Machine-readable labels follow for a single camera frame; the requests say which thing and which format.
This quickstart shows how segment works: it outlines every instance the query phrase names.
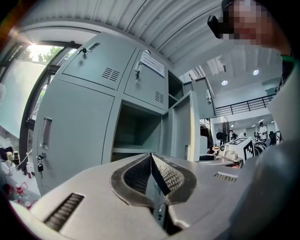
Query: white ceiling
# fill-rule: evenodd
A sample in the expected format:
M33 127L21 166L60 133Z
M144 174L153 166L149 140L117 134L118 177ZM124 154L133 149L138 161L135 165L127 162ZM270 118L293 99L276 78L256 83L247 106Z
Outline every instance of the white ceiling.
M222 0L48 0L39 1L22 26L68 20L104 24L131 34L157 50L181 75L201 63L202 54L223 41L207 26L221 15Z
M241 129L241 128L252 128L252 126L254 124L256 124L256 126L259 127L258 121L260 121L261 119L263 119L262 122L264 124L269 124L274 120L272 115L268 114L268 115L263 115L263 116L259 116L259 117L254 117L254 118L242 119L242 120L238 120L238 121L230 121L229 127L231 127L231 125L234 124L234 126L231 127L233 129L233 131L235 129ZM215 124L215 128L217 131L222 131L223 124L217 123L217 124Z
M213 75L213 70L209 67L208 62L203 62L200 66L189 71L193 79L205 75L215 96L228 89L232 90L252 83L262 83L280 77L282 74L281 56L277 51L271 49L239 45L222 54L221 59L226 65L226 73L219 72ZM259 70L259 74L254 76L253 71L255 69ZM221 84L223 80L228 81L226 87Z

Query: tree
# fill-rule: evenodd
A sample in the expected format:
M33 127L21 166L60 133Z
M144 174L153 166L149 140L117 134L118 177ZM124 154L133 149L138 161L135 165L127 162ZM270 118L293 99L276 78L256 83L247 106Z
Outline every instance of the tree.
M39 62L43 62L43 61L44 61L44 58L43 58L42 54L39 54L39 55L37 56L37 58L38 58L38 61L39 61Z
M47 63L50 62L61 49L61 47L52 47L49 53L44 54L44 61Z
M27 48L19 56L19 60L32 61L31 51Z

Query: small bottle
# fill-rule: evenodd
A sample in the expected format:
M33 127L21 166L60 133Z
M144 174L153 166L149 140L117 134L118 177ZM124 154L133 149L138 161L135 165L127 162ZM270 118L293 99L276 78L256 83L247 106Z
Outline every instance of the small bottle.
M27 170L28 177L30 179L32 179L31 168L29 166L29 162L27 162L27 164L26 164L26 170Z
M12 166L13 165L13 153L7 152L6 155L7 155L8 161L10 161L10 165Z
M12 168L11 162L9 160L6 160L5 163L6 163L7 167L8 167L8 175L12 176L12 173L11 173L11 168Z
M22 187L22 184L20 183L17 183L15 188L17 189L17 196L16 196L16 201L25 206L25 202L29 201L29 196L28 194L25 192L25 188Z
M24 205L28 210L31 208L31 202L29 201L26 201Z
M21 165L18 151L14 151L14 164L17 168L17 171L19 171L21 169Z

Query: window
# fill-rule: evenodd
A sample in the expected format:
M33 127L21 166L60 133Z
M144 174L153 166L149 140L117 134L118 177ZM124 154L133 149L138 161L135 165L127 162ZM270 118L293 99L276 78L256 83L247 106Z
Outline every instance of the window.
M41 105L43 97L44 97L44 95L46 93L47 86L51 83L51 81L53 80L53 78L54 78L54 75L48 75L48 76L46 76L46 81L42 85L40 94L39 94L39 96L37 98L37 103L36 103L35 107L32 109L29 118L31 118L33 120L37 119L37 114L38 114L39 106Z
M34 84L47 64L62 48L50 45L29 45L13 60L6 72L2 81L6 94L0 107L0 126L15 138L20 137L24 109ZM19 48L16 48L13 54L16 54L18 50Z

